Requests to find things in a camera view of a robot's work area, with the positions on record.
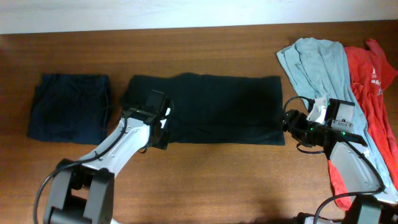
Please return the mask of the dark green shirt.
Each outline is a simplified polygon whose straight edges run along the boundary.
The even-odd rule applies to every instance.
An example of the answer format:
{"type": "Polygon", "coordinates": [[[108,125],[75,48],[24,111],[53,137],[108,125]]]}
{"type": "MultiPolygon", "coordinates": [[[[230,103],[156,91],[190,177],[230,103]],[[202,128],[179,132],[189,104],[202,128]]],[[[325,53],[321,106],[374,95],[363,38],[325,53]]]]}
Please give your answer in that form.
{"type": "Polygon", "coordinates": [[[144,104],[152,90],[164,93],[172,101],[167,120],[170,142],[285,144],[279,76],[135,75],[120,103],[124,108],[144,104]]]}

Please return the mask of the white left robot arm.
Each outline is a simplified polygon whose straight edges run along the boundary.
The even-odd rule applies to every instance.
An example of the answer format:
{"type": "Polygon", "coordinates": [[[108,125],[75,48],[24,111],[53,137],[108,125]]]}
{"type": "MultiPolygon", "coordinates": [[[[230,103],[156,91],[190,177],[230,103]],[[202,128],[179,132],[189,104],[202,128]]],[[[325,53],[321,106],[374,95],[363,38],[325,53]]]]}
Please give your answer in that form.
{"type": "Polygon", "coordinates": [[[148,147],[167,148],[171,113],[170,106],[123,111],[117,128],[99,146],[77,161],[60,161],[43,181],[35,198],[33,221],[38,222],[39,199],[50,184],[44,223],[116,223],[116,177],[135,153],[148,147]]]}

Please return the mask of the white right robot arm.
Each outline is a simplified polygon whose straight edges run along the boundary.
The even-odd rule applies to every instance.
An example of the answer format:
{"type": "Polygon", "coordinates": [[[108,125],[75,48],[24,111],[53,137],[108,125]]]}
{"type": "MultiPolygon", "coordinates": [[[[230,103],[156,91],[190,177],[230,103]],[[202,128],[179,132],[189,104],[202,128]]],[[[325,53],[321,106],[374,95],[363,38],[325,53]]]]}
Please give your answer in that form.
{"type": "Polygon", "coordinates": [[[353,132],[354,106],[339,105],[313,108],[309,114],[298,110],[284,113],[283,130],[299,146],[320,146],[336,167],[347,192],[326,199],[304,223],[328,223],[321,210],[338,198],[352,201],[342,223],[397,223],[397,195],[389,191],[380,173],[371,163],[368,145],[353,132]]]}

